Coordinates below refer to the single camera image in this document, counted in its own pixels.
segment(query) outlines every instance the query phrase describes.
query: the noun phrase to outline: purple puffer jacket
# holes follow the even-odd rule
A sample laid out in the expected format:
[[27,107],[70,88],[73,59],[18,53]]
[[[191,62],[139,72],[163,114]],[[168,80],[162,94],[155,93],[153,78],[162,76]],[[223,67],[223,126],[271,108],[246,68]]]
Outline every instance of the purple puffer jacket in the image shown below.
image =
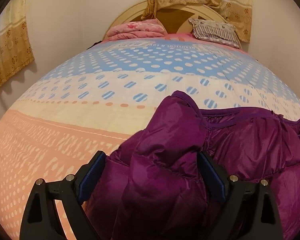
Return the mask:
[[108,157],[86,206],[101,239],[204,239],[220,207],[197,169],[201,150],[241,180],[267,179],[284,239],[296,235],[300,120],[255,107],[200,110],[176,91],[162,101],[146,129]]

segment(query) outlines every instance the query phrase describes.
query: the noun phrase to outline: silver bolt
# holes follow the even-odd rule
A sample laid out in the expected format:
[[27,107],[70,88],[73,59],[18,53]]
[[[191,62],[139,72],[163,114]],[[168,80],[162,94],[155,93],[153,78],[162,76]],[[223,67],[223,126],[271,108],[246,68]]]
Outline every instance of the silver bolt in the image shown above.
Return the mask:
[[73,179],[74,179],[74,175],[73,174],[69,174],[69,175],[66,176],[66,180],[67,181],[71,181]]
[[265,180],[265,179],[262,179],[262,180],[260,181],[260,183],[261,183],[263,186],[267,186],[267,185],[268,185],[268,181]]
[[43,183],[43,179],[37,179],[35,183],[37,185],[41,185]]
[[237,177],[236,175],[231,175],[229,178],[230,178],[230,180],[233,181],[233,182],[238,181],[238,177]]

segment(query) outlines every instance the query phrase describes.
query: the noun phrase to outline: bed sheet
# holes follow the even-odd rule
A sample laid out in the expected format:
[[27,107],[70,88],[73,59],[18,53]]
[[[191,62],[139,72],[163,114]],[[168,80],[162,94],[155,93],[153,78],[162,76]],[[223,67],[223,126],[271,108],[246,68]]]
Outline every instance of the bed sheet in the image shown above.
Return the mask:
[[238,49],[188,35],[98,44],[42,77],[0,120],[0,223],[9,236],[19,238],[36,179],[63,179],[97,150],[110,154],[175,90],[204,109],[256,106],[300,118],[293,91]]

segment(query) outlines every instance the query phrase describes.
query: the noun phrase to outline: wall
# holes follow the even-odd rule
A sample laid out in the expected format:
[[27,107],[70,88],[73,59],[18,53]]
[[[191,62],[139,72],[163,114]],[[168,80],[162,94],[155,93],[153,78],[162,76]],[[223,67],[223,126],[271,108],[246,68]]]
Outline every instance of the wall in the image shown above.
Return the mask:
[[[34,82],[100,41],[113,20],[143,0],[27,0],[35,63],[0,88],[0,118]],[[252,35],[245,50],[300,97],[300,9],[293,0],[253,0]]]

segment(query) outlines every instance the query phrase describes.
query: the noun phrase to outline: wooden headboard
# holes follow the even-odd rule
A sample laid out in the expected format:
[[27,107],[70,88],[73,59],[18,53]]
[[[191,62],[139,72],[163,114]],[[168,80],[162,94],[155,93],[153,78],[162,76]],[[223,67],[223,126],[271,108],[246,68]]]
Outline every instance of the wooden headboard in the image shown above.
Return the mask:
[[[114,20],[108,30],[119,24],[141,21],[141,15],[146,6],[147,1],[144,1],[130,7]],[[157,18],[168,33],[190,33],[192,25],[188,21],[189,18],[226,22],[220,14],[206,5],[173,5],[159,10]]]

